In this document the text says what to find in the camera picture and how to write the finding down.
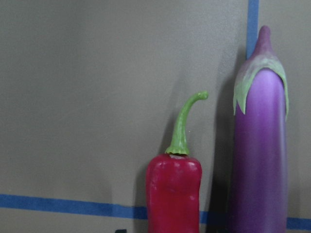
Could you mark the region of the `red chili pepper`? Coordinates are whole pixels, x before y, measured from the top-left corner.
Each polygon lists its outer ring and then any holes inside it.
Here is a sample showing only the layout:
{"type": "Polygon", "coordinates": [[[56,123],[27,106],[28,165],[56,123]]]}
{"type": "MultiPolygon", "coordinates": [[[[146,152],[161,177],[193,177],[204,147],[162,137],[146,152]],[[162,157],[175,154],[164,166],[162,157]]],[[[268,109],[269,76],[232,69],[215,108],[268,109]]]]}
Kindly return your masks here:
{"type": "Polygon", "coordinates": [[[200,162],[189,156],[186,123],[193,104],[206,100],[208,92],[192,95],[181,108],[174,124],[171,144],[153,158],[146,171],[148,232],[199,232],[200,162]]]}

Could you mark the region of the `purple eggplant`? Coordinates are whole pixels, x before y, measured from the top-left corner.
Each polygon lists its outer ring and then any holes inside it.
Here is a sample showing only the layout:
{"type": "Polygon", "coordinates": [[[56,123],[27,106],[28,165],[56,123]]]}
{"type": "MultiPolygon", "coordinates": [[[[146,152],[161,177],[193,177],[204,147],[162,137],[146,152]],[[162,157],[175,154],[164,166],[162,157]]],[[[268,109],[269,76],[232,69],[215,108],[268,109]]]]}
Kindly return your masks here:
{"type": "Polygon", "coordinates": [[[234,155],[228,208],[231,233],[283,233],[288,207],[285,70],[270,28],[261,27],[234,85],[234,155]]]}

